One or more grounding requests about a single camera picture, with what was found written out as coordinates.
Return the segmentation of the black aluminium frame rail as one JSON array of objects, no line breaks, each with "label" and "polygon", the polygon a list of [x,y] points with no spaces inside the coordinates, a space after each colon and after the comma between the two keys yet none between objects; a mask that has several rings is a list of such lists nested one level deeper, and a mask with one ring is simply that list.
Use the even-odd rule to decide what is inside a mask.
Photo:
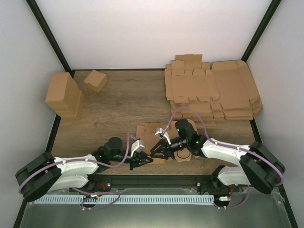
[{"label": "black aluminium frame rail", "polygon": [[110,188],[198,188],[207,191],[226,190],[215,176],[211,175],[114,175],[95,174],[88,176],[87,187],[103,190]]}]

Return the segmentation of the right black frame post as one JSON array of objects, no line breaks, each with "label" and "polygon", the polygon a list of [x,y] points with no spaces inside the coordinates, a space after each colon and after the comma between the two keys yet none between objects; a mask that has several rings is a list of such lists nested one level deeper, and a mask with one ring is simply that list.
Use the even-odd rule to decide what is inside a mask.
[{"label": "right black frame post", "polygon": [[252,52],[254,51],[256,45],[258,44],[260,38],[262,37],[265,29],[267,28],[269,22],[271,21],[273,15],[275,14],[277,8],[279,7],[281,0],[272,0],[263,15],[257,29],[254,32],[241,60],[247,62]]}]

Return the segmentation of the black frame post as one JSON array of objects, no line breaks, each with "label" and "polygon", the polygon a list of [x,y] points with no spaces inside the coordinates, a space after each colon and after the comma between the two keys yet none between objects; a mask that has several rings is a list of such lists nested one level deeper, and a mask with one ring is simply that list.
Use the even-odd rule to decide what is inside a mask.
[{"label": "black frame post", "polygon": [[62,67],[66,72],[71,73],[72,69],[69,66],[58,42],[56,41],[55,36],[53,35],[42,11],[40,10],[37,2],[35,0],[26,0],[30,10],[32,11],[34,17],[36,18],[38,24],[40,25],[43,33],[45,34],[49,44],[51,45],[52,49],[54,50],[59,62],[61,63]]},{"label": "black frame post", "polygon": [[263,15],[257,29],[254,32],[241,60],[247,62],[252,52],[254,51],[256,45],[258,44],[260,38],[262,37],[265,29],[267,28],[269,22],[271,21],[273,15],[275,14],[277,8],[279,7],[281,0],[272,0]]}]

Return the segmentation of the low folded cardboard box stack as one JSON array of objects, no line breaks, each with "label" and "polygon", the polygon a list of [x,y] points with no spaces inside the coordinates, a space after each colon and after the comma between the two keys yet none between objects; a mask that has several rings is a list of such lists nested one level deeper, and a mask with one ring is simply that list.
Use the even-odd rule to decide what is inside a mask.
[{"label": "low folded cardboard box stack", "polygon": [[70,96],[68,103],[55,107],[55,112],[65,121],[79,120],[82,114],[84,93],[79,90]]}]

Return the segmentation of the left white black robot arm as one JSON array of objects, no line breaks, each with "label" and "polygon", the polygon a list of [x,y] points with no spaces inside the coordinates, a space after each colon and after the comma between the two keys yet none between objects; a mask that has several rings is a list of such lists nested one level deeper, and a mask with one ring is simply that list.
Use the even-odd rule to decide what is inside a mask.
[{"label": "left white black robot arm", "polygon": [[97,175],[124,163],[133,170],[153,162],[143,150],[144,142],[141,139],[124,148],[120,138],[112,137],[95,152],[82,157],[60,158],[45,152],[15,174],[19,193],[26,202],[32,202],[61,189],[105,191],[106,187],[98,187]]}]

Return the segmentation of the small folded cardboard box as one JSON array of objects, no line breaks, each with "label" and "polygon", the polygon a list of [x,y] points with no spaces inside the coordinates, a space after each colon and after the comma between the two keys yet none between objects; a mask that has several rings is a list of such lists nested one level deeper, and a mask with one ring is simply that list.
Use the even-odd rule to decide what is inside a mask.
[{"label": "small folded cardboard box", "polygon": [[105,73],[92,70],[83,82],[90,90],[99,93],[107,84],[108,77]]}]

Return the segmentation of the stack of flat cardboard blanks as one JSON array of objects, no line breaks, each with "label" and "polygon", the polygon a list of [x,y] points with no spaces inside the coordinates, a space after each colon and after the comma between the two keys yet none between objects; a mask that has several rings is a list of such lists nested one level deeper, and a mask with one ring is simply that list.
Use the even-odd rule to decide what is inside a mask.
[{"label": "stack of flat cardboard blanks", "polygon": [[164,70],[166,98],[174,120],[187,118],[202,128],[200,118],[208,128],[223,121],[211,63],[202,61],[202,54],[176,55]]}]

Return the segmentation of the left black frame post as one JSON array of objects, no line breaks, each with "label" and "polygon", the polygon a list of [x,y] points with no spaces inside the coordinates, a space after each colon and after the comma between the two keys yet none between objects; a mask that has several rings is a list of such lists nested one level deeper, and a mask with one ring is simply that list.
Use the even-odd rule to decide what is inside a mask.
[{"label": "left black frame post", "polygon": [[62,67],[66,72],[71,73],[72,69],[69,66],[58,42],[56,41],[55,36],[53,35],[42,11],[40,10],[37,2],[35,0],[26,0],[30,10],[32,11],[34,17],[36,18],[38,24],[40,25],[43,33],[45,34],[49,44],[51,45],[52,49],[54,50],[59,62],[61,63]]}]

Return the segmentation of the grey metal base plate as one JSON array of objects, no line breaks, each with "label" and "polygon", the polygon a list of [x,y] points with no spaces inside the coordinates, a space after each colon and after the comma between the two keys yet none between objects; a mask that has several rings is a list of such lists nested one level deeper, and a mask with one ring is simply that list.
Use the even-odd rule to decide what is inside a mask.
[{"label": "grey metal base plate", "polygon": [[112,205],[85,210],[77,204],[30,203],[21,228],[292,228],[285,200],[274,190],[233,193],[233,209],[209,205]]}]

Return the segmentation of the tall folded cardboard box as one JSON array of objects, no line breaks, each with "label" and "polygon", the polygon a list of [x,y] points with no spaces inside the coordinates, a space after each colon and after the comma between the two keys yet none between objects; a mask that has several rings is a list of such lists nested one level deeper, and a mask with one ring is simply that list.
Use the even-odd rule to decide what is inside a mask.
[{"label": "tall folded cardboard box", "polygon": [[70,96],[80,89],[69,73],[54,73],[51,77],[45,102],[51,109],[66,105]]}]

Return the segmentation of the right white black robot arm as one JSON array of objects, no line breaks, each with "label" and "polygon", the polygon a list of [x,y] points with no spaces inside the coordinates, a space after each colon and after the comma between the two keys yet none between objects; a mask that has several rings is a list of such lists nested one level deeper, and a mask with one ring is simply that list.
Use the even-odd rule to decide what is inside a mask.
[{"label": "right white black robot arm", "polygon": [[160,140],[151,148],[151,157],[167,160],[174,158],[176,152],[188,149],[195,156],[232,163],[233,167],[219,166],[213,172],[211,185],[216,191],[223,191],[229,185],[248,185],[270,194],[282,183],[285,167],[262,143],[220,142],[200,135],[186,119],[178,120],[175,128],[178,136],[173,139],[162,128],[156,130]]}]

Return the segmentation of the large flat cardboard blanks stack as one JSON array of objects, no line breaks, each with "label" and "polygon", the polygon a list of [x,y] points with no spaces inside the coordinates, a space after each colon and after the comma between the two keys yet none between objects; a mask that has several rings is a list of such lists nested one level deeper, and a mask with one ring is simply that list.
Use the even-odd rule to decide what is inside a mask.
[{"label": "large flat cardboard blanks stack", "polygon": [[211,71],[219,92],[217,102],[225,119],[252,120],[261,113],[260,94],[246,62],[214,62]]}]

